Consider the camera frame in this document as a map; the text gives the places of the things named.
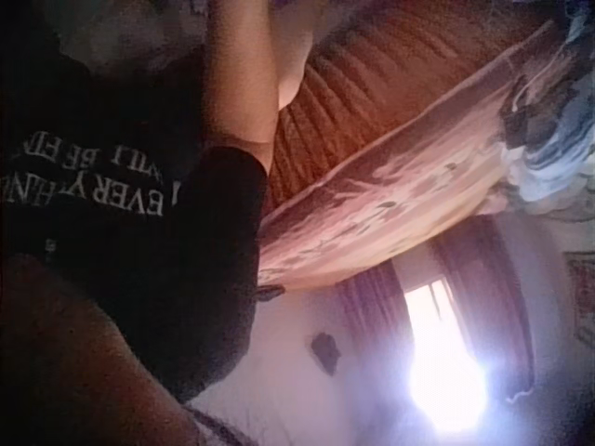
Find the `red curtain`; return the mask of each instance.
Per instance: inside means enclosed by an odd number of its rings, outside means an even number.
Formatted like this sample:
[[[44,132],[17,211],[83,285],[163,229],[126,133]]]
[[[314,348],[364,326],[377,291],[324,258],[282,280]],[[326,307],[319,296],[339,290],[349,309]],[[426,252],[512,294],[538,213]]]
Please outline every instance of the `red curtain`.
[[[394,267],[386,261],[336,285],[364,375],[363,385],[385,402],[407,392],[414,341]]]
[[[490,394],[514,398],[529,391],[535,373],[526,307],[494,219],[468,218],[431,244],[452,288],[468,347],[487,374]]]

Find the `window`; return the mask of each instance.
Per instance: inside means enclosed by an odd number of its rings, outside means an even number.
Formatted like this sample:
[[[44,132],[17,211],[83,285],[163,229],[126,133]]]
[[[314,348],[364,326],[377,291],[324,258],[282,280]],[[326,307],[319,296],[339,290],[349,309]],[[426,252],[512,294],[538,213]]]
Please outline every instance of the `window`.
[[[446,279],[405,293],[405,301],[419,353],[435,349],[436,342],[441,348],[465,349]]]
[[[411,396],[440,431],[470,429],[487,395],[483,371],[468,354],[445,278],[405,293],[416,355]]]

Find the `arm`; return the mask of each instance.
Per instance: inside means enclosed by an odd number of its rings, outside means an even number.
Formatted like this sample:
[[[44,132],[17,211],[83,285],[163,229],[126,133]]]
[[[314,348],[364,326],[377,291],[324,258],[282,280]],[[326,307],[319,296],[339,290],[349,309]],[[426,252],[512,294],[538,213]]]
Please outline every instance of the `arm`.
[[[271,169],[279,87],[268,0],[213,0],[204,109],[210,146],[233,146]]]
[[[0,413],[12,417],[0,425],[41,444],[197,444],[188,415],[100,309],[32,257],[2,272]]]

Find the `bed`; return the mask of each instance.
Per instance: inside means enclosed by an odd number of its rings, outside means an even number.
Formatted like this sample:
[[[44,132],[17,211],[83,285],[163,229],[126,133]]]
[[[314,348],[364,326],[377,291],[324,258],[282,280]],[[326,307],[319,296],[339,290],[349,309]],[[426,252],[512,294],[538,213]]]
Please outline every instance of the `bed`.
[[[317,48],[280,117],[259,283],[339,282],[502,209],[499,112],[560,47],[550,18],[491,0],[376,2]]]

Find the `wall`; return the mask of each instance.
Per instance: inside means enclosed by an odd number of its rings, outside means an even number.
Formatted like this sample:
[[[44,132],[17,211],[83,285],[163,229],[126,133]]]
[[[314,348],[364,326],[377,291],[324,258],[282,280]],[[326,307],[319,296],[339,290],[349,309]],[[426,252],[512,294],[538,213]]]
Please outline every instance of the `wall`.
[[[369,446],[366,439],[375,446],[396,440],[415,446],[572,444],[564,435],[593,398],[595,355],[573,338],[562,252],[592,249],[594,228],[515,215],[499,216],[497,225],[526,297],[536,386],[515,404],[493,404],[476,432],[464,439],[435,439],[415,411],[388,414],[374,426],[378,413],[363,394],[342,309],[329,290],[259,305],[248,355],[195,404],[231,421],[262,446],[354,446],[358,437],[358,446]],[[395,257],[393,264],[405,290],[442,273],[427,244]],[[335,337],[342,353],[333,378],[319,369],[307,348],[321,331]]]
[[[482,425],[464,439],[442,437],[436,442],[574,444],[576,420],[595,397],[595,353],[574,338],[571,284],[562,253],[595,250],[595,222],[569,224],[502,214],[496,224],[525,297],[535,353],[535,389],[514,404],[492,404]],[[427,243],[395,257],[393,264],[405,290],[441,274]]]
[[[262,446],[352,444],[344,391],[352,357],[337,305],[325,290],[260,304],[247,356],[194,404]],[[335,377],[326,375],[308,350],[321,331],[335,337],[342,354]]]

